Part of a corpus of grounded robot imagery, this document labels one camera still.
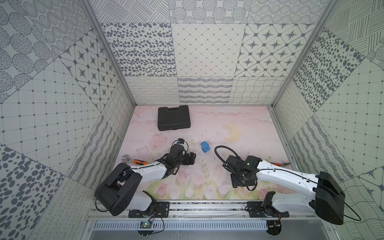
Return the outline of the light blue long lego brick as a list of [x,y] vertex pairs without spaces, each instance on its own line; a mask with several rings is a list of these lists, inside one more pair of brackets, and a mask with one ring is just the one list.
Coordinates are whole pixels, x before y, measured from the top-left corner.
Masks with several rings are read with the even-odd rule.
[[201,148],[204,153],[207,153],[211,150],[210,145],[207,142],[202,142]]

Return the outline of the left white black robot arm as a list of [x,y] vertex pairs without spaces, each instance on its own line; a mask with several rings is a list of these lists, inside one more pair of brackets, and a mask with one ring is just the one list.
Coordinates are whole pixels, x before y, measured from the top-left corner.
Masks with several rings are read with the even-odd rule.
[[153,216],[157,200],[146,191],[138,192],[140,185],[176,175],[180,166],[195,164],[196,154],[188,152],[186,142],[176,141],[170,151],[151,164],[131,167],[126,163],[118,164],[95,191],[95,207],[100,203],[109,212],[118,216],[126,209]]

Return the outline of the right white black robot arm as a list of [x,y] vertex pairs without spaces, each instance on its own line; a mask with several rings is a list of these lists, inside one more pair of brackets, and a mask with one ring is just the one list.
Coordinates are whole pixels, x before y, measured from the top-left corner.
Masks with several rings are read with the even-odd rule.
[[334,225],[344,224],[345,193],[326,172],[300,173],[254,156],[246,160],[229,156],[223,167],[230,172],[234,188],[254,190],[258,182],[264,181],[295,191],[294,194],[267,192],[260,210],[267,217],[287,218],[290,212],[301,212],[316,214]]

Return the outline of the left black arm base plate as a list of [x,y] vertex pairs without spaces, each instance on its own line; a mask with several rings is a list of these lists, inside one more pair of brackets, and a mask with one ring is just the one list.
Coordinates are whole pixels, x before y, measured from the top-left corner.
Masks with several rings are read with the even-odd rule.
[[170,202],[153,202],[145,211],[130,210],[129,218],[167,218],[169,216]]

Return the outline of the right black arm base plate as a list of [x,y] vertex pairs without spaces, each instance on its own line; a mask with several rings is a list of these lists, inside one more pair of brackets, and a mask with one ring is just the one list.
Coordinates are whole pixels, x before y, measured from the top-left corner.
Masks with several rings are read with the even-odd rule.
[[272,205],[264,206],[264,202],[247,202],[245,211],[249,213],[250,218],[289,218],[289,212],[279,212]]

